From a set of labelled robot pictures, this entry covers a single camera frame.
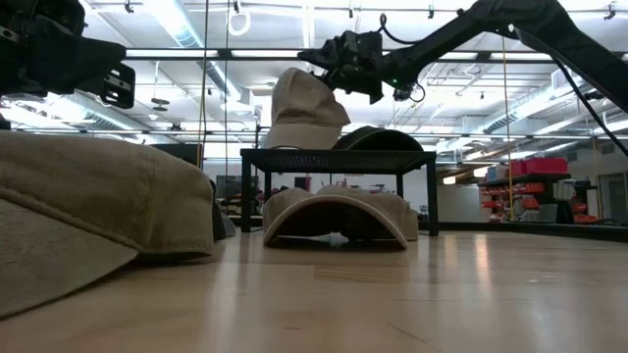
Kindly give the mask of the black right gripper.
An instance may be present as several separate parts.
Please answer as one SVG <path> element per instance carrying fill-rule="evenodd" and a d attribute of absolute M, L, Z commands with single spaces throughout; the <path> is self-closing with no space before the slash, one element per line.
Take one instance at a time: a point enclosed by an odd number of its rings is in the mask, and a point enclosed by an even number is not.
<path fill-rule="evenodd" d="M 398 82 L 384 72 L 383 37 L 377 31 L 345 31 L 325 41 L 319 49 L 297 53 L 300 61 L 323 67 L 321 81 L 330 89 L 362 93 L 371 104 L 383 98 L 383 85 L 395 90 Z"/>

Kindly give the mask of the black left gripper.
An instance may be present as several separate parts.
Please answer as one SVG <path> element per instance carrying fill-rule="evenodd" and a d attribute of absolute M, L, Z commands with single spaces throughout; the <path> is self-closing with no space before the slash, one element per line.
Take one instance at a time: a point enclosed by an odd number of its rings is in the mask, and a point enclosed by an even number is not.
<path fill-rule="evenodd" d="M 134 106 L 127 48 L 86 38 L 79 0 L 0 0 L 0 97 L 91 92 L 121 109 Z"/>

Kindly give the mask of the tan baseball cap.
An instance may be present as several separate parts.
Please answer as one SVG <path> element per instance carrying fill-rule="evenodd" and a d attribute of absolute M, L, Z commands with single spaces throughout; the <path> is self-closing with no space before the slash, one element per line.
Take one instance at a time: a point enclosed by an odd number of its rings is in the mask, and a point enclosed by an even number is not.
<path fill-rule="evenodd" d="M 214 248 L 213 190 L 194 165 L 122 140 L 0 131 L 0 320 L 138 259 Z"/>
<path fill-rule="evenodd" d="M 316 193 L 291 188 L 263 206 L 264 243 L 281 237 L 337 233 L 351 241 L 395 241 L 402 248 L 419 236 L 418 213 L 386 192 L 327 185 Z"/>
<path fill-rule="evenodd" d="M 298 68 L 280 76 L 272 94 L 271 120 L 263 149 L 329 150 L 350 124 L 333 91 Z"/>

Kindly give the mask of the black perforated metal rack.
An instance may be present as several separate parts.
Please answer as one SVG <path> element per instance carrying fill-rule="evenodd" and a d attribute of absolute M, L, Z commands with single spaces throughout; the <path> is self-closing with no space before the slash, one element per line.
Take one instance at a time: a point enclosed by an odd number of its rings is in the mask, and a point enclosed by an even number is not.
<path fill-rule="evenodd" d="M 421 168 L 426 169 L 428 197 L 428 231 L 440 232 L 436 159 L 434 152 L 366 151 L 366 150 L 298 150 L 242 149 L 241 157 L 241 215 L 240 229 L 251 231 L 251 169 L 264 174 L 264 196 L 271 196 L 273 173 L 302 174 L 363 174 L 396 177 L 396 191 L 403 195 L 403 177 Z"/>

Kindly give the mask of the black monitor screen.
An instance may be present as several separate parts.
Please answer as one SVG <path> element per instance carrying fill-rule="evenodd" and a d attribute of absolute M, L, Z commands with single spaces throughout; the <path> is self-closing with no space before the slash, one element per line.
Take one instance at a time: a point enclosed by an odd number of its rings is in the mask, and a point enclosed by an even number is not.
<path fill-rule="evenodd" d="M 152 144 L 152 147 L 196 167 L 200 167 L 203 161 L 203 147 L 200 144 Z"/>

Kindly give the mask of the large red storage bin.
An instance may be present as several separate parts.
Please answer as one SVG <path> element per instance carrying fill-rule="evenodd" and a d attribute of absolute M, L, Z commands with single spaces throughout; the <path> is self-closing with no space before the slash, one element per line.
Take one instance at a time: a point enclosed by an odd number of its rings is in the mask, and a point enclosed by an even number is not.
<path fill-rule="evenodd" d="M 525 175 L 564 175 L 568 173 L 568 164 L 563 158 L 534 158 L 513 161 L 510 169 L 514 177 Z"/>

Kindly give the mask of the storage shelf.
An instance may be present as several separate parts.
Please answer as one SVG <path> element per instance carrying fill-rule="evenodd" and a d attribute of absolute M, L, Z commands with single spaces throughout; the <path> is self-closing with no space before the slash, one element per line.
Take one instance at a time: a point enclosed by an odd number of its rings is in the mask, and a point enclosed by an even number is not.
<path fill-rule="evenodd" d="M 592 225 L 597 189 L 588 179 L 564 175 L 513 176 L 511 163 L 488 168 L 479 184 L 480 206 L 490 223 Z"/>

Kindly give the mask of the black aluminium rig frame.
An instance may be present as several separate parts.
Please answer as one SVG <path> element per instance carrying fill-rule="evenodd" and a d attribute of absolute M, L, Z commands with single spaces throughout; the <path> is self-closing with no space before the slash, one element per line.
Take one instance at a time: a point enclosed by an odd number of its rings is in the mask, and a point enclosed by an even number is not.
<path fill-rule="evenodd" d="M 229 62 L 247 63 L 247 62 L 270 62 L 270 63 L 296 63 L 298 61 L 298 50 L 289 49 L 184 49 L 184 48 L 167 48 L 164 50 L 149 49 L 149 48 L 132 48 L 127 52 L 127 57 L 124 63 L 135 62 L 149 62 L 154 64 L 155 68 L 160 63 L 171 62 L 185 62 L 197 64 L 197 61 L 201 59 L 209 59 L 217 63 L 224 63 L 227 65 Z M 506 52 L 506 63 L 514 64 L 548 64 L 550 57 L 546 54 L 534 53 L 534 52 Z M 465 64 L 478 61 L 480 59 L 489 60 L 488 63 L 497 62 L 498 54 L 493 52 L 468 52 L 468 51 L 454 51 L 445 54 L 442 58 L 436 61 L 437 64 Z M 47 133 L 47 134 L 71 134 L 71 133 L 83 133 L 92 135 L 117 135 L 130 136 L 129 138 L 146 140 L 147 143 L 176 143 L 172 141 L 178 141 L 182 143 L 181 138 L 190 137 L 195 138 L 200 142 L 194 142 L 198 144 L 205 143 L 219 143 L 210 142 L 209 136 L 223 136 L 226 138 L 224 144 L 230 143 L 230 138 L 233 137 L 236 143 L 244 143 L 241 141 L 241 137 L 253 136 L 257 138 L 256 143 L 259 143 L 262 132 L 266 133 L 269 130 L 269 126 L 258 126 L 261 122 L 261 113 L 251 113 L 256 109 L 253 107 L 248 114 L 247 119 L 255 120 L 255 129 L 249 128 L 242 122 L 229 123 L 229 109 L 237 108 L 235 100 L 225 98 L 218 94 L 218 88 L 213 84 L 207 83 L 190 83 L 183 84 L 176 82 L 172 77 L 167 81 L 160 83 L 161 69 L 155 69 L 156 83 L 137 83 L 135 86 L 135 108 L 143 107 L 145 109 L 151 108 L 147 100 L 142 100 L 148 96 L 141 96 L 139 93 L 148 92 L 148 87 L 152 87 L 153 93 L 164 93 L 161 90 L 170 90 L 168 92 L 173 93 L 173 97 L 166 97 L 165 99 L 171 102 L 176 100 L 175 98 L 182 100 L 189 100 L 198 106 L 198 114 L 196 116 L 191 112 L 187 115 L 181 116 L 179 120 L 165 121 L 170 124 L 167 128 L 165 125 L 157 126 L 155 124 L 159 119 L 165 119 L 163 114 L 156 114 L 157 111 L 152 111 L 158 118 L 156 120 L 149 120 L 152 122 L 140 122 L 132 119 L 130 115 L 123 114 L 121 111 L 113 109 L 113 105 L 102 103 L 96 99 L 95 96 L 91 97 L 87 93 L 77 92 L 75 95 L 58 95 L 49 93 L 47 98 L 41 98 L 41 101 L 35 98 L 3 98 L 4 104 L 0 107 L 0 113 L 4 114 L 11 125 L 11 130 L 21 132 L 32 133 Z M 201 109 L 200 95 L 204 93 L 209 97 L 207 89 L 211 90 L 216 97 L 224 104 L 226 104 L 227 117 L 223 117 L 222 121 L 219 120 L 218 115 L 211 115 L 205 111 L 206 117 L 203 118 L 203 111 Z"/>

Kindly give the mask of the silver ventilation duct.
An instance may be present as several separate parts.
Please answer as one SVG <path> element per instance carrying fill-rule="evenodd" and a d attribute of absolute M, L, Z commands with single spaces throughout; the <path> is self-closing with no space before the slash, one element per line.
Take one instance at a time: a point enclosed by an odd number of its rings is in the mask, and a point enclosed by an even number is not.
<path fill-rule="evenodd" d="M 572 85 L 561 70 L 555 70 L 550 75 L 550 82 L 540 88 L 517 98 L 507 104 L 507 108 L 488 116 L 479 127 L 481 133 L 491 134 L 507 124 L 518 122 L 522 119 L 562 102 L 567 96 L 574 95 Z"/>
<path fill-rule="evenodd" d="M 181 0 L 141 0 L 143 8 L 185 49 L 203 49 L 204 41 L 187 16 Z M 197 61 L 209 80 L 227 97 L 241 98 L 240 90 L 226 78 L 220 66 L 209 59 Z"/>

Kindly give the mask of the dark wall board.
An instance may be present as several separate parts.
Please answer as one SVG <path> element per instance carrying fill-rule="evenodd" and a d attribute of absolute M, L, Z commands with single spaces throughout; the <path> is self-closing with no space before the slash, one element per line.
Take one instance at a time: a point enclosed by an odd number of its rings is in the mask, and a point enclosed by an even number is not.
<path fill-rule="evenodd" d="M 242 176 L 218 175 L 215 180 L 215 197 L 219 199 L 236 198 L 243 190 Z"/>

